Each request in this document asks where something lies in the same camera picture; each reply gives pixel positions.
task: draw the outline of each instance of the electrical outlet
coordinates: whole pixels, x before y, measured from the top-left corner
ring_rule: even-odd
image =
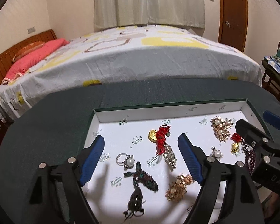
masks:
[[[35,32],[35,27],[32,27],[32,28],[27,29],[27,30],[28,30],[28,34],[31,34],[31,33]]]

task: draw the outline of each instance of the silver ring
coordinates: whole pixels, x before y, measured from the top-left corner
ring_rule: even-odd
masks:
[[[126,156],[126,158],[124,159],[124,161],[119,162],[118,159],[121,156]],[[133,159],[133,155],[128,155],[126,153],[120,153],[117,157],[116,157],[116,163],[119,166],[123,166],[125,170],[127,170],[128,168],[133,168],[134,167],[134,163],[135,160]]]
[[[125,160],[124,160],[124,161],[118,161],[118,158],[120,158],[121,156],[126,156],[126,157],[128,157],[128,154],[126,154],[126,153],[120,153],[120,154],[116,157],[116,163],[117,163],[118,165],[123,164],[123,163],[125,162]]]

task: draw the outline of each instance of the bed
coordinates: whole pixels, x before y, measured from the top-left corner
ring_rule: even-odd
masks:
[[[56,38],[52,30],[41,34],[32,37],[34,41]],[[0,83],[11,65],[12,48],[0,57]],[[262,75],[260,65],[239,50],[187,30],[162,25],[119,27],[72,40],[22,77],[0,85],[0,115],[14,121],[57,91],[159,78],[238,79],[261,86]]]

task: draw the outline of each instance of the curtain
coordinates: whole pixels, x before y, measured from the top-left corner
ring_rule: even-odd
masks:
[[[204,28],[204,0],[95,0],[95,31],[134,24]]]

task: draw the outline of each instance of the wall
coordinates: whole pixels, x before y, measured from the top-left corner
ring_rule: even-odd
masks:
[[[257,63],[277,52],[280,41],[280,5],[276,0],[248,0],[248,31],[244,53]]]
[[[204,0],[205,29],[192,28],[190,31],[207,39],[218,41],[220,27],[220,0]]]
[[[75,39],[93,32],[94,0],[47,0],[57,38]]]
[[[28,34],[27,29],[36,32]],[[46,0],[8,0],[0,11],[0,54],[14,44],[50,29]]]

